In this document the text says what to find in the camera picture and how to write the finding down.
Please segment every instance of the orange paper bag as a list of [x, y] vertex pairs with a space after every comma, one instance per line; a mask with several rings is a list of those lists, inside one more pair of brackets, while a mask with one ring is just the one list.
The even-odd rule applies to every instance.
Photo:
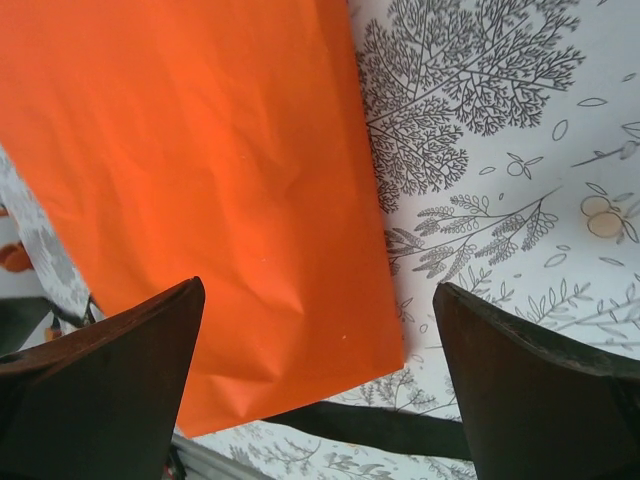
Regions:
[[0, 2], [0, 142], [98, 304], [205, 284], [187, 435], [402, 367], [348, 20], [344, 0]]

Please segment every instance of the orange flower print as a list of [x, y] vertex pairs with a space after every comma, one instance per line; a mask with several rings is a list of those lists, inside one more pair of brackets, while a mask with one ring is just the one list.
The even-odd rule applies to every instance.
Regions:
[[9, 243], [0, 248], [0, 266], [12, 273], [33, 270], [33, 265], [22, 242]]

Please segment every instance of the branch drawing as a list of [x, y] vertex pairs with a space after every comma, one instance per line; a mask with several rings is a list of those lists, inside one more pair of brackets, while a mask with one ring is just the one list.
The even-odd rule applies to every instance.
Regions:
[[393, 0], [390, 27], [368, 23], [357, 52], [381, 208], [401, 194], [439, 192], [469, 162], [456, 144], [472, 133], [539, 125], [552, 92], [584, 60], [559, 41], [578, 0]]
[[[453, 206], [423, 210], [418, 216], [424, 220], [414, 228], [418, 235], [402, 228], [385, 231], [392, 272], [399, 271], [399, 259], [419, 254], [420, 265], [413, 271], [426, 271], [427, 278], [446, 271], [440, 280], [446, 282], [458, 275], [472, 257], [489, 257], [489, 265], [495, 265], [511, 258], [517, 250], [531, 250], [558, 221], [556, 215], [542, 210], [544, 201], [556, 190], [505, 214], [490, 214], [489, 198], [475, 195], [455, 195], [450, 199]], [[491, 234], [484, 245], [472, 243], [482, 232]], [[454, 238], [425, 246], [422, 237], [435, 233], [453, 234]]]
[[263, 447], [262, 450], [252, 452], [262, 462], [271, 464], [279, 462], [284, 465], [287, 474], [291, 475], [294, 470], [306, 475], [311, 469], [311, 457], [320, 449], [322, 441], [318, 441], [315, 448], [296, 445], [291, 440], [285, 438], [287, 450], [273, 443], [273, 447]]
[[614, 155], [618, 155], [620, 160], [626, 160], [629, 157], [632, 157], [636, 151], [638, 150], [638, 145], [640, 145], [640, 122], [627, 123], [622, 125], [621, 128], [635, 140], [627, 140], [622, 144], [621, 147], [611, 150], [610, 152], [601, 152], [599, 150], [594, 151], [594, 157], [589, 158], [588, 160], [584, 160], [582, 162], [578, 162], [571, 167], [581, 167], [583, 165], [587, 165], [589, 163], [597, 162], [599, 160], [604, 160]]
[[477, 478], [473, 464], [470, 462], [449, 467], [442, 460], [433, 457], [427, 457], [424, 461], [429, 465], [428, 470], [436, 474], [436, 478], [445, 480], [476, 480]]
[[[589, 295], [591, 287], [587, 282], [569, 289], [566, 279], [562, 279], [558, 289], [549, 288], [548, 294], [539, 300], [529, 296], [528, 311], [516, 308], [515, 313], [556, 332], [581, 327], [597, 329], [607, 335], [603, 341], [590, 342], [592, 346], [619, 347], [629, 351], [640, 346], [636, 335], [640, 330], [640, 275], [634, 275], [624, 290], [624, 298], [596, 300]], [[585, 307], [594, 304], [592, 313], [585, 314]]]
[[339, 395], [338, 398], [342, 402], [356, 405], [383, 406], [395, 411], [410, 410], [419, 415], [426, 415], [457, 405], [451, 380], [445, 380], [445, 384], [448, 386], [446, 393], [450, 398], [442, 402], [420, 388], [412, 369], [406, 367], [404, 370], [360, 385], [358, 388]]
[[493, 295], [491, 293], [490, 285], [493, 282], [493, 279], [491, 278], [493, 270], [485, 270], [481, 267], [476, 274], [471, 265], [469, 265], [467, 274], [468, 278], [465, 277], [462, 272], [459, 273], [457, 284], [469, 293], [473, 293], [474, 295], [481, 297], [483, 300], [486, 300], [496, 307], [502, 307], [503, 304], [512, 300], [513, 292], [515, 290], [508, 289], [507, 284], [504, 281], [500, 284], [499, 295]]

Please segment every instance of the tree illustration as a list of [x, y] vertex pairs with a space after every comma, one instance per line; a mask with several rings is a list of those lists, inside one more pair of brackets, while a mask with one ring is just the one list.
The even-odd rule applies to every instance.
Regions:
[[393, 0], [358, 51], [380, 205], [453, 186], [466, 130], [535, 127], [584, 57], [558, 42], [578, 27], [579, 0]]

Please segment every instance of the gray line drawing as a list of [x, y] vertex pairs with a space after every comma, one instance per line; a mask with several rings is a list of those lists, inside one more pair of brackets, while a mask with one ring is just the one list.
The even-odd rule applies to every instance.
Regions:
[[[401, 258], [419, 254], [420, 265], [413, 271], [427, 272], [427, 278], [447, 271], [444, 282], [458, 275], [472, 257], [487, 257], [489, 265], [495, 265], [517, 250], [531, 250], [558, 221], [556, 215], [542, 210], [555, 191], [506, 214], [490, 213], [489, 198], [475, 195], [455, 195], [450, 198], [452, 206], [422, 210], [418, 216], [424, 220], [414, 228], [417, 235], [402, 228], [385, 231], [392, 271], [399, 271]], [[490, 234], [489, 239], [473, 243], [482, 232]], [[435, 233], [453, 234], [454, 238], [425, 246], [423, 237]]]
[[435, 396], [427, 395], [418, 387], [410, 367], [360, 385], [349, 394], [351, 401], [370, 406], [382, 404], [396, 411], [409, 407], [414, 411], [424, 411], [439, 403]]
[[524, 176], [529, 180], [532, 179], [531, 169], [529, 169], [529, 167], [544, 159], [544, 157], [536, 157], [532, 158], [531, 160], [524, 161], [515, 153], [507, 152], [507, 155], [509, 155], [512, 159], [509, 165], [507, 165], [507, 173], [512, 177], [519, 177], [520, 175], [524, 174]]
[[555, 142], [559, 142], [567, 134], [567, 130], [569, 130], [569, 121], [567, 119], [560, 120], [556, 123], [556, 126], [553, 127], [551, 138], [553, 138]]
[[475, 273], [471, 265], [469, 265], [466, 275], [462, 272], [458, 274], [458, 281], [456, 283], [469, 293], [473, 293], [497, 307], [502, 307], [503, 304], [508, 303], [513, 299], [513, 293], [515, 290], [513, 288], [507, 288], [506, 283], [503, 281], [500, 284], [499, 292], [496, 294], [492, 293], [492, 275], [493, 270], [485, 270], [480, 267], [478, 273]]
[[609, 265], [613, 265], [614, 267], [624, 267], [624, 263], [622, 263], [620, 260], [616, 260], [615, 258], [611, 258], [611, 257], [598, 257], [600, 260], [602, 260], [604, 263], [608, 263]]
[[488, 175], [489, 173], [493, 173], [496, 171], [496, 167], [484, 167], [482, 170], [480, 170], [480, 172], [478, 172], [478, 175]]
[[407, 307], [411, 305], [411, 302], [413, 302], [413, 297], [408, 298], [402, 303], [396, 302], [396, 314], [402, 323], [416, 323], [416, 319], [413, 318], [413, 315], [407, 312]]
[[618, 155], [620, 160], [626, 160], [632, 157], [636, 151], [638, 150], [638, 145], [640, 145], [640, 122], [627, 123], [622, 125], [621, 128], [630, 136], [634, 137], [636, 140], [627, 140], [622, 146], [616, 150], [612, 150], [608, 153], [601, 152], [599, 150], [594, 151], [595, 157], [585, 160], [583, 162], [576, 163], [571, 165], [571, 167], [581, 167], [583, 165], [587, 165], [589, 163], [604, 160], [613, 155]]
[[566, 259], [567, 259], [566, 253], [556, 253], [545, 262], [544, 268], [557, 267], [558, 265], [564, 263]]
[[476, 473], [471, 462], [460, 462], [461, 465], [448, 466], [434, 457], [425, 457], [424, 461], [429, 465], [428, 470], [435, 472], [436, 478], [443, 480], [475, 480]]
[[571, 315], [570, 309], [578, 308], [578, 302], [593, 301], [593, 298], [587, 295], [590, 287], [591, 283], [588, 282], [582, 285], [576, 283], [571, 291], [567, 280], [563, 278], [559, 288], [550, 287], [548, 294], [542, 295], [539, 300], [529, 295], [527, 300], [530, 310], [523, 312], [516, 307], [515, 313], [530, 322], [546, 328], [554, 328], [561, 321], [575, 320], [576, 317]]
[[383, 211], [400, 195], [439, 192], [465, 174], [462, 126], [494, 135], [540, 124], [584, 56], [560, 46], [578, 0], [393, 0], [391, 26], [371, 20], [357, 52]]
[[603, 98], [585, 98], [581, 102], [578, 102], [579, 107], [600, 107], [606, 104], [607, 101]]

